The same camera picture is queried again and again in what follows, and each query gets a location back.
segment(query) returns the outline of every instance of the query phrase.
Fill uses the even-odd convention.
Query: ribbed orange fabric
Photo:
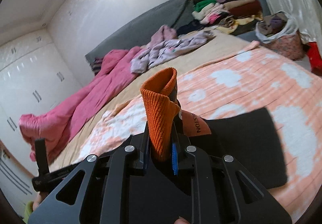
[[[180,107],[169,99],[176,82],[176,69],[166,68],[144,82],[140,89],[147,113],[152,152],[159,161],[170,157],[172,121],[180,111]]]

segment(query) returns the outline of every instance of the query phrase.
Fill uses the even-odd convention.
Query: metal screw
[[[233,162],[234,161],[234,158],[233,158],[233,156],[231,156],[231,155],[226,155],[226,156],[224,156],[224,158],[223,158],[226,162]]]
[[[94,162],[96,160],[97,156],[96,155],[89,155],[87,157],[88,162]]]
[[[197,150],[197,148],[195,146],[188,146],[187,147],[187,151],[189,152],[195,152]]]
[[[125,148],[124,148],[124,150],[126,151],[126,152],[132,152],[132,151],[134,151],[134,147],[132,146],[132,145],[128,145],[128,146],[126,146]]]

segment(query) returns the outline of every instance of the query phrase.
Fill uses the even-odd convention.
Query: green object
[[[205,6],[209,5],[210,3],[216,4],[217,0],[203,0],[197,3],[194,6],[194,10],[200,12]]]
[[[28,223],[30,214],[33,213],[33,201],[27,203],[25,208],[25,217],[23,218],[24,223]]]

